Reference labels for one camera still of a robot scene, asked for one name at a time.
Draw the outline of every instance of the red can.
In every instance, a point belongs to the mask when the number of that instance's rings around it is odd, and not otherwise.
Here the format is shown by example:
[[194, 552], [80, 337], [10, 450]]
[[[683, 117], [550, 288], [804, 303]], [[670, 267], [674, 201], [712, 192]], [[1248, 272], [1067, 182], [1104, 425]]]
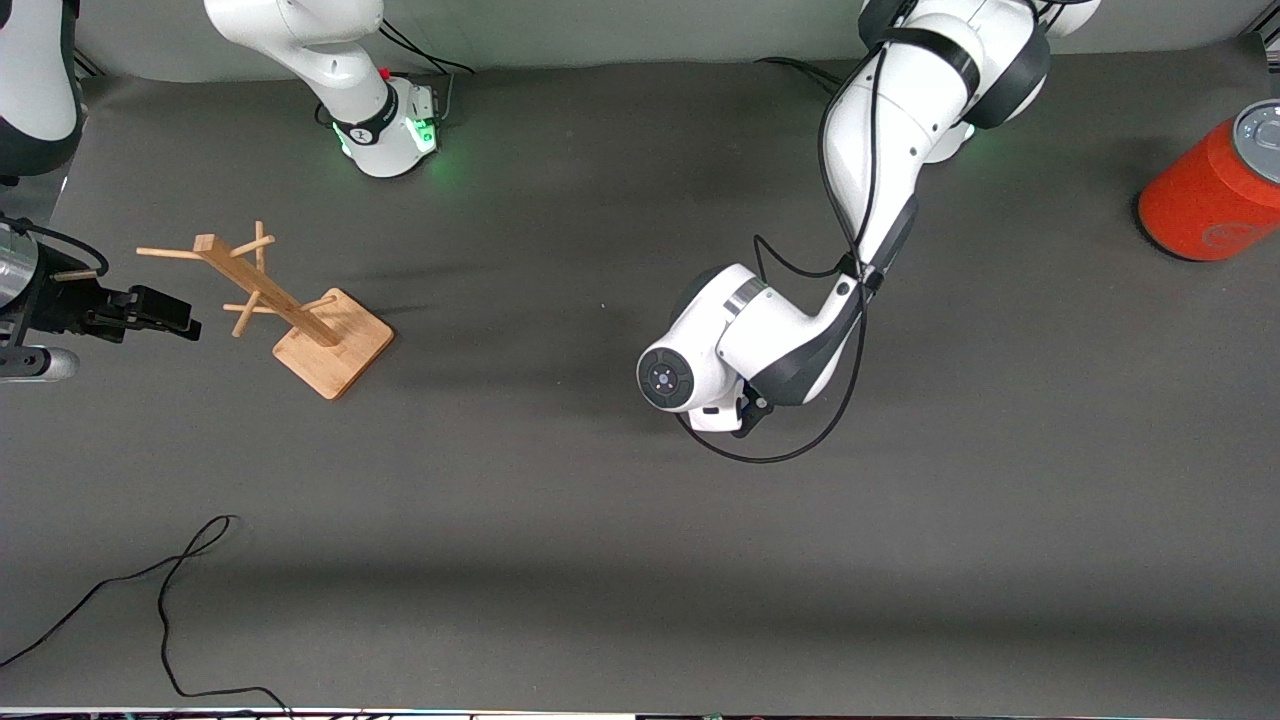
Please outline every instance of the red can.
[[1187, 260], [1225, 260], [1280, 229], [1280, 100], [1213, 128], [1147, 186], [1138, 219]]

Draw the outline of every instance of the wooden mug tree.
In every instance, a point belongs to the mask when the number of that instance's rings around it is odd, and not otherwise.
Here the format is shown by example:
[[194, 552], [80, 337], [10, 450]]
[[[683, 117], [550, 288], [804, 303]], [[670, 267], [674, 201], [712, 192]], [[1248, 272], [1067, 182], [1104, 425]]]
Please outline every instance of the wooden mug tree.
[[[266, 246], [275, 237], [264, 233], [261, 220], [253, 229], [253, 241], [239, 247], [230, 247], [216, 234], [200, 234], [189, 251], [138, 247], [138, 255], [204, 260], [241, 286], [248, 300], [243, 305], [223, 305], [223, 310], [239, 313], [232, 336], [244, 334], [255, 314], [284, 318], [293, 329], [275, 343], [271, 354], [321, 396], [337, 400], [390, 345], [396, 332], [338, 288], [312, 302], [294, 300], [266, 277]], [[253, 263], [244, 258], [250, 252]]]

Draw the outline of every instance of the wooden stand base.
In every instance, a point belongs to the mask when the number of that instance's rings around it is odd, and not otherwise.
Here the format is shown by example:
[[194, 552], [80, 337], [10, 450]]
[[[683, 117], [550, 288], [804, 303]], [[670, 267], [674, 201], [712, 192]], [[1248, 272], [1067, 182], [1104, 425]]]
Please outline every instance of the wooden stand base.
[[396, 331], [338, 288], [324, 296], [334, 300], [311, 313], [338, 331], [342, 341], [324, 347], [293, 328], [275, 343], [271, 354], [321, 397], [337, 400], [392, 343]]

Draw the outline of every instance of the gray table surface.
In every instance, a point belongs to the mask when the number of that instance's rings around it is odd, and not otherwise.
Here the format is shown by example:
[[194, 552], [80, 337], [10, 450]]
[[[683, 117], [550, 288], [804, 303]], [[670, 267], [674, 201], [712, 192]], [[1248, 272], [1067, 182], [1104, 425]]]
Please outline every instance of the gray table surface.
[[[699, 270], [841, 238], [824, 97], [794, 70], [662, 64], [457, 81], [443, 151], [358, 174], [298, 82], [116, 81], [54, 224], [205, 338], [59, 340], [0, 395], [0, 641], [238, 512], [174, 588], [193, 689], [297, 706], [776, 714], [1280, 712], [1280, 243], [1175, 261], [1132, 197], [1267, 94], [1248, 40], [1060, 58], [1025, 117], [920, 182], [856, 402], [773, 468], [635, 388]], [[399, 332], [342, 401], [229, 337], [242, 293], [134, 245], [266, 220], [274, 277]], [[815, 309], [824, 283], [774, 273]], [[805, 441], [842, 380], [739, 447]], [[157, 579], [0, 671], [0, 705], [183, 705]], [[264, 698], [229, 703], [262, 705]]]

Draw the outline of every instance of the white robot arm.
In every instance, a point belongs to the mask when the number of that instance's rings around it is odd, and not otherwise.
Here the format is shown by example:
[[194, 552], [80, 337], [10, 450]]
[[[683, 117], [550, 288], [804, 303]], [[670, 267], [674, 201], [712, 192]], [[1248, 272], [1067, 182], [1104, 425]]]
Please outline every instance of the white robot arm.
[[223, 37], [280, 63], [315, 91], [343, 152], [366, 174], [403, 174], [435, 150], [431, 91], [385, 78], [355, 44], [378, 31], [383, 0], [205, 0], [205, 12]]
[[[1065, 1], [1064, 29], [1101, 3]], [[645, 398], [687, 413], [695, 430], [741, 437], [772, 406], [817, 397], [910, 233], [922, 167], [954, 154], [973, 126], [1030, 105], [1048, 73], [1044, 17], [1059, 4], [864, 0], [859, 31], [872, 53], [822, 126], [823, 173], [851, 246], [827, 301], [810, 316], [742, 265], [708, 270], [640, 359]]]
[[0, 176], [70, 159], [84, 114], [72, 67], [79, 0], [0, 0]]

